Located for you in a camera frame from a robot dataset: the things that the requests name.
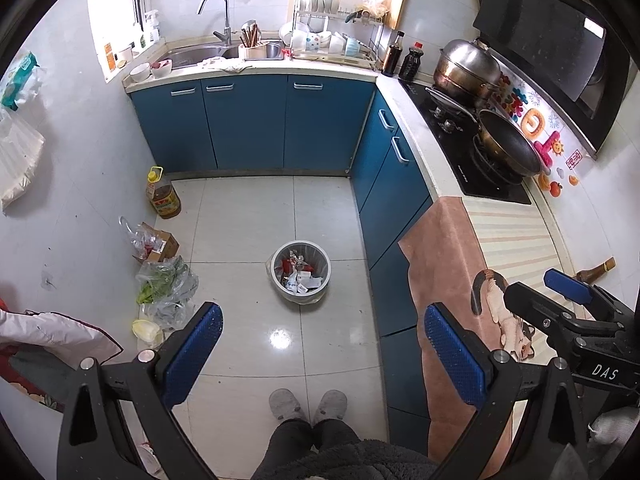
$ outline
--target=screw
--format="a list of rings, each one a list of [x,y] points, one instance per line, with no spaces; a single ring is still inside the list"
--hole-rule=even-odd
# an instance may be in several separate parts
[[[154,357],[156,357],[156,353],[153,350],[147,349],[138,354],[138,361],[141,363],[148,363],[149,361],[152,361]]]
[[[505,350],[494,350],[492,356],[499,363],[505,363],[510,359],[509,353]]]
[[[82,361],[80,361],[80,367],[82,368],[82,370],[88,370],[93,365],[94,365],[93,357],[85,357],[84,359],[82,359]]]
[[[565,359],[562,359],[561,357],[554,357],[554,366],[558,370],[566,370],[569,364],[566,362]]]

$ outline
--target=tile floor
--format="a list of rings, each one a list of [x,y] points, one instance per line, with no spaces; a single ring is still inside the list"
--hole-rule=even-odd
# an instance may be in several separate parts
[[[277,421],[269,394],[288,388],[307,415],[325,391],[349,398],[345,421],[386,440],[378,338],[358,211],[346,178],[239,177],[174,182],[182,213],[158,219],[200,278],[196,304],[215,300],[224,330],[188,400],[174,407],[187,436],[222,478],[248,479]],[[332,261],[317,305],[281,298],[265,261],[295,239]],[[270,343],[275,331],[286,348]]]

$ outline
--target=gas stove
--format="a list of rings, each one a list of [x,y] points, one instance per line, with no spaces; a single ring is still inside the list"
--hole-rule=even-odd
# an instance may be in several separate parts
[[[420,83],[400,81],[438,141],[465,195],[531,204],[522,177],[489,158],[473,119],[437,102]]]

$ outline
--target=faucet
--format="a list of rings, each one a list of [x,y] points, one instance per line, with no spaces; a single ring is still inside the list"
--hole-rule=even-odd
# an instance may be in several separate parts
[[[231,26],[229,25],[229,0],[225,1],[225,33],[220,34],[218,31],[214,30],[213,35],[222,41],[225,46],[231,46]],[[207,0],[202,0],[200,5],[198,6],[198,14],[202,14],[202,9],[204,9],[204,4],[207,3]]]

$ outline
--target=gray fuzzy jacket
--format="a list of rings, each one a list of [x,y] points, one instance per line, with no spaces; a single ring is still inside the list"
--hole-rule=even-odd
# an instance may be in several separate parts
[[[437,465],[423,454],[379,440],[335,446],[253,480],[425,480]]]

